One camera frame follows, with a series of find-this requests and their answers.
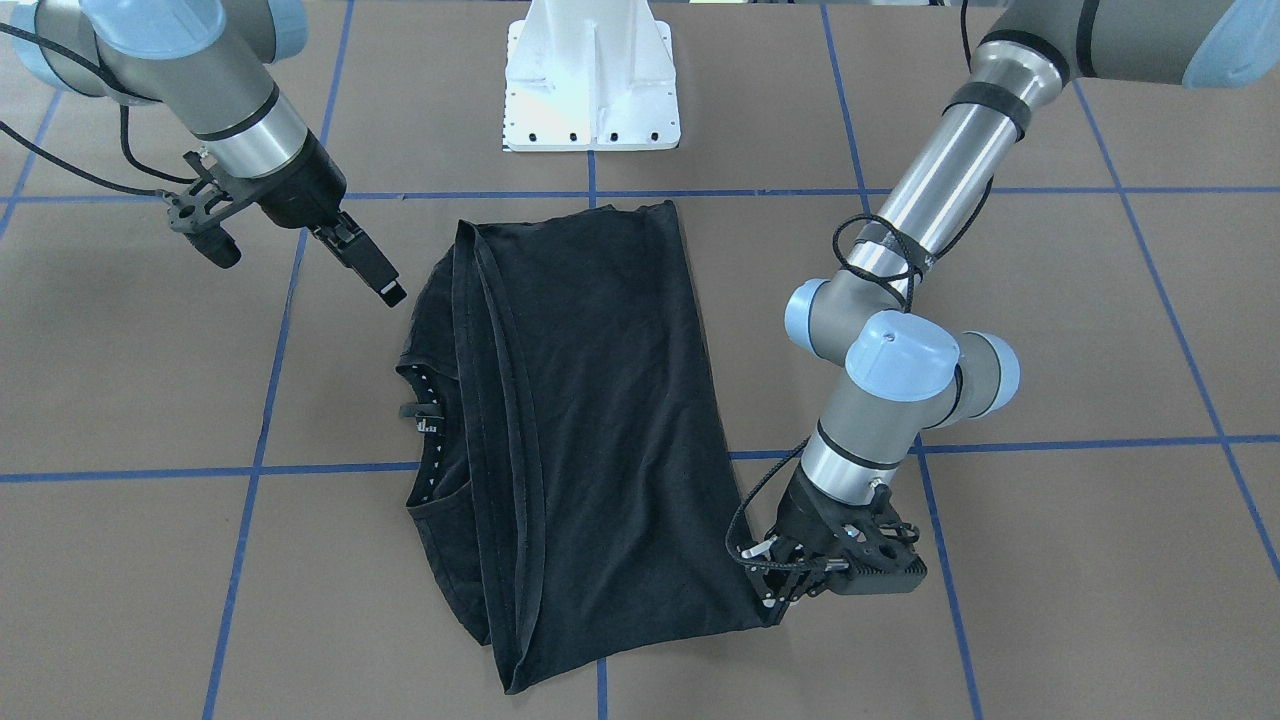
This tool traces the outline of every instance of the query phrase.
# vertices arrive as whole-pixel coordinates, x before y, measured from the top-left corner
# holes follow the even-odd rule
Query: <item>silver metal cylinder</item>
[[[269,174],[293,159],[307,138],[307,124],[280,95],[271,110],[243,132],[205,142],[209,152],[238,178]]]
[[[970,82],[997,85],[1032,110],[1062,91],[1062,78],[1044,56],[1021,45],[995,41],[980,45],[973,58]],[[954,105],[924,150],[884,201],[879,215],[915,238],[929,252],[945,247],[977,205],[996,165],[1018,141],[1018,127],[1005,114],[984,105]],[[884,228],[868,225],[859,238],[883,237]],[[906,272],[897,252],[874,242],[860,243],[851,265],[881,277]],[[906,291],[906,281],[895,283]]]
[[[800,466],[814,487],[845,505],[867,505],[876,486],[888,484],[897,473],[897,466],[876,469],[846,460],[823,441],[818,430],[809,438]]]

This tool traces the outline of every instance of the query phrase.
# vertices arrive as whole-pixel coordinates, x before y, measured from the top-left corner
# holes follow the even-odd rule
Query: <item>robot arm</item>
[[[300,0],[38,0],[14,19],[95,60],[115,83],[15,41],[41,79],[122,105],[164,102],[204,143],[216,163],[206,168],[204,154],[188,152],[197,181],[161,196],[170,228],[214,264],[239,260],[221,222],[256,202],[275,224],[310,229],[387,305],[404,299],[396,268],[339,209],[342,172],[262,67],[306,42]]]
[[[995,168],[1076,77],[1236,87],[1280,59],[1275,0],[1019,0],[973,55],[972,76],[858,234],[831,281],[792,295],[787,334],[844,368],[774,527],[740,550],[774,621],[803,594],[909,592],[925,568],[890,483],[922,429],[998,410],[1018,389],[1012,348],[910,314]]]

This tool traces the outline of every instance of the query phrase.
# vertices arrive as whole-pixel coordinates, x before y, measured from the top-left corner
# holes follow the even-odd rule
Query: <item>black band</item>
[[[1005,115],[1014,122],[1018,128],[1018,140],[1027,137],[1027,128],[1032,124],[1032,109],[1023,99],[1012,92],[989,82],[966,82],[951,96],[955,105],[982,105]]]
[[[1093,22],[1098,18],[1098,0],[1084,0],[1080,24],[1075,27],[1075,64],[1084,77],[1098,77],[1093,69]]]
[[[196,136],[197,140],[204,140],[206,142],[214,141],[214,140],[227,140],[228,137],[232,137],[233,135],[239,135],[239,133],[247,131],[248,128],[256,126],[259,120],[261,120],[262,118],[265,118],[266,114],[271,111],[271,108],[275,108],[275,102],[279,99],[280,99],[280,86],[271,85],[271,95],[268,95],[266,102],[262,102],[261,108],[259,108],[257,110],[253,110],[252,115],[244,118],[243,120],[236,123],[234,126],[232,126],[232,127],[229,127],[227,129],[220,129],[218,132],[204,132],[204,133],[197,132],[197,133],[193,133],[193,135]]]
[[[996,40],[1016,42],[1043,55],[1057,69],[1057,77],[1062,81],[1062,87],[1066,87],[1066,83],[1071,81],[1071,64],[1066,61],[1066,55],[1043,37],[1020,29],[997,29],[983,37],[982,42],[993,42]]]
[[[924,273],[932,270],[933,265],[938,261],[936,255],[925,250],[925,247],[914,237],[902,231],[897,231],[897,237],[895,238],[892,231],[886,228],[884,234],[881,236],[879,240],[870,240],[869,242],[887,247],[893,252],[901,252],[906,264],[911,268],[911,270],[919,273],[920,277],[924,277]]]
[[[870,460],[867,460],[865,457],[859,457],[852,452],[849,452],[844,447],[840,447],[840,443],[831,439],[831,436],[828,436],[827,430],[822,427],[822,420],[818,420],[818,437],[820,437],[822,442],[827,443],[827,447],[829,447],[836,455],[844,457],[845,460],[849,460],[854,465],[861,465],[863,468],[868,468],[870,470],[892,470],[893,468],[897,468],[899,465],[902,464],[901,461],[890,462],[888,465],[886,465],[884,462],[873,462]]]

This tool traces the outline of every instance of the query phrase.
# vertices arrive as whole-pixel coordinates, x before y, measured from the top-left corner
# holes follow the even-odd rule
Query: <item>black cable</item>
[[[109,179],[102,179],[102,178],[95,176],[93,173],[90,173],[88,170],[82,170],[82,169],[77,168],[76,165],[72,165],[67,160],[63,160],[61,158],[59,158],[59,156],[49,152],[44,147],[40,147],[38,145],[36,145],[35,142],[27,140],[26,137],[18,135],[17,131],[14,131],[12,127],[9,127],[9,123],[0,122],[0,132],[4,132],[9,137],[14,138],[18,142],[18,145],[22,145],[27,150],[35,152],[36,155],[40,155],[45,160],[49,160],[50,163],[52,163],[55,165],[58,165],[59,168],[67,170],[68,173],[72,173],[72,174],[74,174],[77,177],[81,177],[81,178],[84,178],[88,182],[92,182],[95,184],[100,184],[100,186],[102,186],[102,187],[105,187],[108,190],[114,190],[116,192],[125,192],[125,193],[129,193],[129,195],[147,195],[147,196],[155,196],[155,197],[164,197],[165,195],[169,195],[164,190],[143,190],[141,187],[131,187],[131,186],[127,186],[127,184],[114,183],[114,182],[111,182]]]
[[[864,270],[863,268],[858,268],[858,266],[854,266],[854,265],[849,264],[849,259],[840,250],[840,236],[845,232],[845,228],[847,228],[849,225],[851,225],[854,223],[859,223],[859,222],[876,223],[876,224],[882,225],[884,229],[888,231],[890,237],[893,238],[893,243],[897,245],[897,254],[902,256],[902,261],[906,263],[906,265],[908,265],[905,273],[899,273],[896,275],[877,275],[874,273]],[[856,247],[861,242],[870,242],[870,241],[860,240],[860,241],[855,242],[854,246]],[[881,286],[882,288],[884,288],[886,292],[888,292],[893,297],[900,299],[900,304],[902,305],[902,311],[904,313],[910,313],[911,311],[911,305],[913,305],[913,302],[915,300],[915,277],[916,275],[924,277],[924,270],[925,269],[924,268],[916,268],[916,266],[911,265],[911,261],[908,259],[909,254],[906,251],[906,242],[908,241],[902,237],[902,232],[899,231],[893,225],[893,223],[888,222],[887,219],[884,219],[884,218],[882,218],[882,217],[879,217],[879,215],[877,215],[874,213],[861,213],[859,215],[854,215],[852,218],[849,218],[847,220],[845,220],[844,223],[840,223],[840,225],[836,227],[836,232],[832,233],[832,236],[831,236],[831,250],[832,250],[832,252],[836,254],[836,260],[840,261],[841,269],[849,270],[850,273],[852,273],[858,278],[861,278],[864,281],[873,282],[873,283]],[[893,283],[897,282],[897,281],[906,281],[906,295],[900,293],[893,287]]]
[[[109,69],[102,68],[102,67],[95,64],[88,58],[81,55],[79,53],[76,53],[74,50],[72,50],[70,47],[67,47],[65,45],[60,45],[58,42],[54,42],[52,40],[47,40],[47,38],[40,37],[38,35],[27,32],[27,31],[19,28],[19,27],[14,27],[14,26],[12,26],[9,23],[0,23],[0,32],[4,32],[6,35],[12,35],[12,36],[14,36],[14,37],[17,37],[19,40],[26,40],[27,42],[32,42],[32,44],[38,45],[41,47],[52,50],[54,53],[58,53],[59,55],[63,55],[64,58],[72,60],[77,65],[81,65],[86,70],[93,73],[95,77],[97,77],[99,79],[101,79],[111,90],[114,90],[116,92],[120,92],[123,95],[133,95],[132,92],[128,91],[128,88],[125,88],[123,85],[120,85],[120,81],[115,79],[115,76],[111,74],[111,72]],[[125,108],[123,105],[120,106],[120,110],[122,110],[122,122],[124,122],[124,126],[122,126],[122,128],[120,128],[122,149],[124,150],[124,156],[125,156],[127,160],[129,160],[129,164],[132,164],[133,167],[137,168],[138,165],[141,165],[141,163],[137,163],[136,159],[133,158],[133,154],[128,150],[128,140],[125,137],[127,133],[128,133],[128,123],[125,120],[128,113],[125,111]],[[109,179],[100,178],[100,177],[95,176],[93,173],[90,173],[88,170],[83,170],[83,169],[81,169],[81,168],[78,168],[78,167],[70,164],[70,163],[68,163],[67,160],[63,160],[61,158],[54,155],[52,152],[49,152],[44,147],[40,147],[35,142],[32,142],[32,141],[27,140],[26,137],[18,135],[18,131],[13,129],[9,126],[9,123],[0,122],[0,132],[4,132],[9,137],[12,137],[15,142],[18,142],[18,145],[22,145],[23,147],[26,147],[31,152],[35,152],[36,155],[44,158],[45,160],[49,160],[50,163],[58,165],[59,168],[61,168],[61,169],[64,169],[64,170],[67,170],[67,172],[69,172],[69,173],[72,173],[72,174],[74,174],[74,176],[77,176],[79,178],[87,179],[88,182],[92,182],[95,184],[102,186],[102,187],[105,187],[108,190],[114,190],[116,192],[124,192],[124,193],[128,193],[128,195],[143,195],[143,196],[156,196],[156,197],[164,197],[164,195],[165,195],[165,191],[163,191],[163,190],[143,190],[141,187],[132,187],[132,186],[120,184],[120,183],[111,182]],[[143,172],[148,172],[150,173],[148,169],[143,169],[143,168],[138,168],[138,169],[142,169]],[[184,181],[183,178],[174,178],[173,176],[166,176],[165,177],[165,179],[170,179],[170,178],[174,182],[182,182],[182,183],[189,182],[189,181]]]
[[[804,442],[795,446],[790,452],[787,452],[786,456],[782,457],[782,460],[778,460],[777,464],[773,465],[773,468],[769,468],[769,471],[765,473],[763,478],[760,478],[760,482],[755,483],[755,487],[751,488],[751,492],[746,493],[746,498],[742,500],[742,503],[739,505],[737,510],[733,512],[733,519],[728,521],[728,532],[724,533],[724,550],[728,552],[730,557],[732,557],[733,561],[737,562],[739,565],[742,565],[745,568],[755,568],[764,570],[814,569],[813,564],[809,562],[773,562],[772,560],[751,560],[749,557],[742,557],[742,552],[736,547],[733,547],[733,530],[737,529],[737,524],[741,523],[742,516],[746,515],[746,507],[751,505],[751,501],[755,500],[755,496],[759,495],[762,489],[764,489],[764,486],[773,479],[773,475],[777,475],[778,470],[781,470],[787,462],[795,460],[796,455],[800,455],[800,452],[804,450],[806,445],[809,445],[809,438],[805,438]]]
[[[169,182],[175,182],[178,184],[191,184],[196,182],[196,178],[179,178],[178,176],[170,176],[164,170],[157,170],[146,163],[142,163],[133,156],[133,149],[129,147],[129,106],[120,105],[120,152],[124,154],[124,159],[129,161],[131,165],[142,170],[143,173],[156,177],[160,179],[166,179]]]
[[[960,3],[960,42],[964,46],[964,64],[973,72],[973,51],[969,50],[969,0]]]

